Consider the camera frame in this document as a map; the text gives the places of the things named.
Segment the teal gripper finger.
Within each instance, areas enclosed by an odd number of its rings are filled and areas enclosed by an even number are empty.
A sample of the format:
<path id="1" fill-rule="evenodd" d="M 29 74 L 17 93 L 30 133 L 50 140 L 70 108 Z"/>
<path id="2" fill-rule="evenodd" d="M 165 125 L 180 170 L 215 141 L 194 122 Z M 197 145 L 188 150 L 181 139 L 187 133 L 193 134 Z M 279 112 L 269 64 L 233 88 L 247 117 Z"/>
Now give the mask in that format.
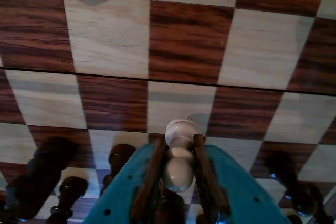
<path id="1" fill-rule="evenodd" d="M 155 223 L 165 146 L 164 140 L 157 140 L 137 149 L 83 222 Z"/>
<path id="2" fill-rule="evenodd" d="M 197 223 L 288 223 L 273 198 L 226 151 L 194 135 Z"/>

